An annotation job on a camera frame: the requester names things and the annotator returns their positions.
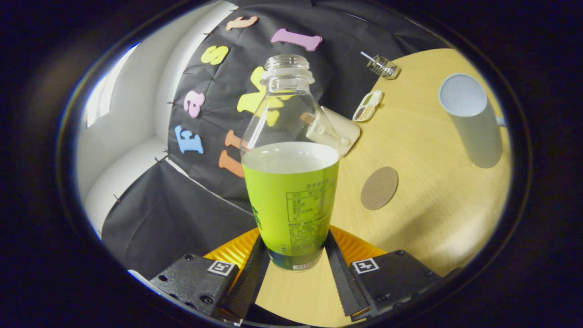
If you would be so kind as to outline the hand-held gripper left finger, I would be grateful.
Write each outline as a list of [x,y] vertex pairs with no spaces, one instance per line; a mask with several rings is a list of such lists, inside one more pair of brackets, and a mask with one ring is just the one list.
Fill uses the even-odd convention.
[[205,256],[183,255],[150,283],[162,296],[192,311],[215,319],[245,319],[268,265],[256,228]]

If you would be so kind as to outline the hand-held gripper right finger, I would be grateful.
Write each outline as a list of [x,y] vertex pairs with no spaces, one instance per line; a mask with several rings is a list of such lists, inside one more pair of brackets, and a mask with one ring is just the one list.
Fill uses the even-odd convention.
[[344,315],[349,317],[395,312],[441,281],[408,252],[383,251],[333,225],[324,245]]

